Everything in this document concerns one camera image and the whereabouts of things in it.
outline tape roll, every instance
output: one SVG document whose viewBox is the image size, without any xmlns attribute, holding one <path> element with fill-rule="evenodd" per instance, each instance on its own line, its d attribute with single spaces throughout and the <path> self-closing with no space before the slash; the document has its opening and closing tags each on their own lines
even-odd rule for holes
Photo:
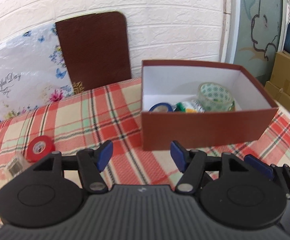
<svg viewBox="0 0 290 240">
<path fill-rule="evenodd" d="M 55 145 L 52 139 L 46 135 L 38 136 L 30 142 L 26 159 L 31 162 L 37 162 L 53 151 L 55 151 Z"/>
<path fill-rule="evenodd" d="M 166 113 L 166 112 L 172 112 L 172 111 L 173 111 L 173 108 L 168 103 L 158 103 L 158 104 L 155 104 L 154 106 L 152 106 L 149 109 L 149 112 L 163 112 L 163 113 Z"/>
</svg>

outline pink flower print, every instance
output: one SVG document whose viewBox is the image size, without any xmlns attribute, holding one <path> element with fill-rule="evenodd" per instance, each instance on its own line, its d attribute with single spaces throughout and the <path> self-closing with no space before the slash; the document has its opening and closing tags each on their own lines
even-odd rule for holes
<svg viewBox="0 0 290 240">
<path fill-rule="evenodd" d="M 64 98 L 63 91 L 58 91 L 55 89 L 55 91 L 51 94 L 49 101 L 50 102 L 57 102 Z"/>
</svg>

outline white wall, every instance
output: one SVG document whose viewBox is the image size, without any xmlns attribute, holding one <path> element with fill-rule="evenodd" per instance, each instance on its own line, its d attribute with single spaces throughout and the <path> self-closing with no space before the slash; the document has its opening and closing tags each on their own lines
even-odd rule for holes
<svg viewBox="0 0 290 240">
<path fill-rule="evenodd" d="M 219 60 L 223 0 L 0 0 L 0 41 L 46 22 L 114 10 L 127 18 L 133 76 L 142 59 Z"/>
</svg>

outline wall mural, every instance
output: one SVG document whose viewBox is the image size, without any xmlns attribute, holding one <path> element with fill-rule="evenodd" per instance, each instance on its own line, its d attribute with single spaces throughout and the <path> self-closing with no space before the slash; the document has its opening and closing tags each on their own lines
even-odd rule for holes
<svg viewBox="0 0 290 240">
<path fill-rule="evenodd" d="M 241 0 L 234 64 L 244 66 L 262 83 L 269 80 L 282 21 L 282 0 Z"/>
</svg>

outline plaid tablecloth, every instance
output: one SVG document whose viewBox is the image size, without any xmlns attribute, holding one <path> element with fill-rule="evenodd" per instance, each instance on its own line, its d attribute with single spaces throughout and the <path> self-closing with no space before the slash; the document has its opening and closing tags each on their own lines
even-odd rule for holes
<svg viewBox="0 0 290 240">
<path fill-rule="evenodd" d="M 0 188 L 7 183 L 3 168 L 15 153 L 26 156 L 31 140 L 39 135 L 53 138 L 63 155 L 86 147 L 97 148 L 111 139 L 114 154 L 102 173 L 112 184 L 170 184 L 181 173 L 169 151 L 141 148 L 141 79 L 101 87 L 66 98 L 0 123 Z M 283 107 L 258 141 L 203 148 L 208 155 L 233 152 L 243 158 L 253 154 L 264 162 L 290 166 L 290 113 Z M 77 174 L 66 177 L 78 181 Z"/>
</svg>

